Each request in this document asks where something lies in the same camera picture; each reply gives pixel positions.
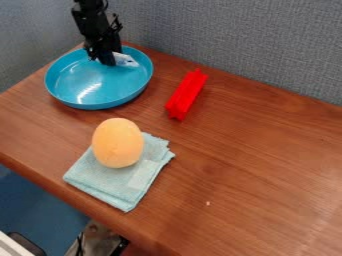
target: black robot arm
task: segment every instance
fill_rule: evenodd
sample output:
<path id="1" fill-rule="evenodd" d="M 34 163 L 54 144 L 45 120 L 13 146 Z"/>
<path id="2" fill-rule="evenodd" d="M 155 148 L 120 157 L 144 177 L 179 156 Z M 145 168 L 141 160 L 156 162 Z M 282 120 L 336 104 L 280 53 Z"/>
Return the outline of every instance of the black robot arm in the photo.
<path id="1" fill-rule="evenodd" d="M 103 0 L 74 0 L 70 13 L 77 24 L 81 35 L 85 37 L 84 49 L 90 60 L 98 59 L 100 63 L 115 66 L 112 52 L 121 53 L 121 41 L 119 31 L 123 26 L 117 15 L 113 14 L 113 21 L 109 24 Z"/>

